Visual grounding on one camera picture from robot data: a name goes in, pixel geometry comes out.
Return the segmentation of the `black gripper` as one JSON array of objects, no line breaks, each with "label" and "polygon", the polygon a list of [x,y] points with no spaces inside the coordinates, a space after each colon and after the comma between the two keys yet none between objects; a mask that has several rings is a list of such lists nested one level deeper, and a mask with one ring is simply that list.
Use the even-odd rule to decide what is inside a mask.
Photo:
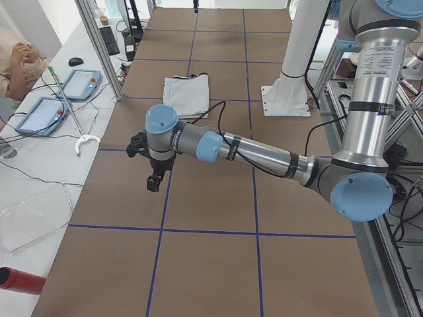
[{"label": "black gripper", "polygon": [[175,152],[172,150],[154,150],[147,141],[147,133],[143,131],[131,137],[130,144],[126,148],[126,154],[130,158],[140,154],[149,159],[153,173],[147,178],[147,189],[150,192],[159,192],[165,172],[173,169]]}]

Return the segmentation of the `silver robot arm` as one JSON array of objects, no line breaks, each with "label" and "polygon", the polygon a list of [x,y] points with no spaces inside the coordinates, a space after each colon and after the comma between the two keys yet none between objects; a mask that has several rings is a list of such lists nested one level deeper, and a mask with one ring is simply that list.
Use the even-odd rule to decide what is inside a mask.
[{"label": "silver robot arm", "polygon": [[[213,111],[200,125],[224,129],[302,153],[305,142],[317,155],[330,153],[316,110],[308,118],[266,117],[260,87],[277,76],[292,21],[286,9],[201,9],[158,7],[147,25],[126,88],[125,141],[145,125],[148,108],[161,102],[166,76],[205,72]],[[200,162],[180,155],[160,190],[146,188],[151,173],[141,156],[124,157],[116,182],[124,223],[167,229],[265,232],[335,230],[350,232],[316,193],[297,182],[253,170],[241,162]]]}]

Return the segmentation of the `seated person's hand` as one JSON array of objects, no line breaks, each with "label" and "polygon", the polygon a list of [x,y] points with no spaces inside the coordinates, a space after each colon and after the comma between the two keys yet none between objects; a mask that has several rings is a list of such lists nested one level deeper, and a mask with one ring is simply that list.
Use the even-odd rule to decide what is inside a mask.
[{"label": "seated person's hand", "polygon": [[16,66],[22,63],[35,63],[39,57],[40,52],[36,46],[19,42],[13,47],[10,64]]}]

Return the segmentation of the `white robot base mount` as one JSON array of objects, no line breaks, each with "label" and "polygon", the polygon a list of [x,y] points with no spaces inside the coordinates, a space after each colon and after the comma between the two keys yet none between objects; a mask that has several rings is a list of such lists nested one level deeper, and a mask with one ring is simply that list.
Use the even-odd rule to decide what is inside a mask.
[{"label": "white robot base mount", "polygon": [[265,116],[310,116],[306,72],[329,8],[329,0],[298,2],[280,76],[273,85],[261,87]]}]

